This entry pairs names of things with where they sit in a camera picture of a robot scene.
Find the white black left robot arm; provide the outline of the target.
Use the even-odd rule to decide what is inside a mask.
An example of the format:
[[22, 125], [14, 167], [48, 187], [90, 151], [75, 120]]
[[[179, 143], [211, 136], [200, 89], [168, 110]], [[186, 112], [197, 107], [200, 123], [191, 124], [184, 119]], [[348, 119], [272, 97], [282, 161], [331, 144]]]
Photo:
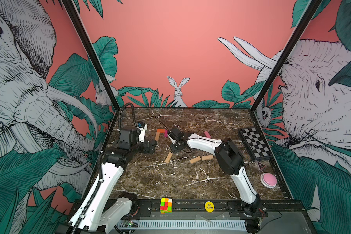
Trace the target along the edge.
[[96, 163], [98, 176], [95, 182], [70, 221], [56, 228], [57, 234], [108, 234], [117, 228], [122, 218], [139, 212], [137, 196], [129, 193], [124, 193], [105, 210], [108, 199], [128, 163], [138, 153], [153, 154], [157, 145], [154, 139], [145, 139], [147, 124], [137, 122], [135, 117], [132, 117], [133, 126], [122, 126], [121, 116], [127, 106], [133, 107], [133, 104], [124, 104], [118, 114], [118, 146], [101, 151]]

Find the pink block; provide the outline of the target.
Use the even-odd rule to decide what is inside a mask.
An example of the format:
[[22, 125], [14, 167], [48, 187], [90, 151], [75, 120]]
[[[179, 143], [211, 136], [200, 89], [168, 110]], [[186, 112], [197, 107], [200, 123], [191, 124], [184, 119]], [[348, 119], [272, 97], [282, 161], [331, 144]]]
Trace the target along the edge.
[[208, 131], [204, 131], [204, 134], [207, 138], [212, 138]]

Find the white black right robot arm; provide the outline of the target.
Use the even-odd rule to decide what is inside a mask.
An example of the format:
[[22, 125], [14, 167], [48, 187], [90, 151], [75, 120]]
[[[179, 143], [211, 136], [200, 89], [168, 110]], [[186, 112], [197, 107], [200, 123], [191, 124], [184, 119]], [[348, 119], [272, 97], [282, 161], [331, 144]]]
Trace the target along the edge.
[[241, 206], [247, 216], [265, 217], [262, 200], [250, 183], [245, 170], [243, 154], [229, 138], [212, 139], [196, 133], [183, 132], [174, 127], [168, 131], [174, 154], [189, 148], [205, 151], [216, 157], [220, 169], [228, 174], [238, 189]]

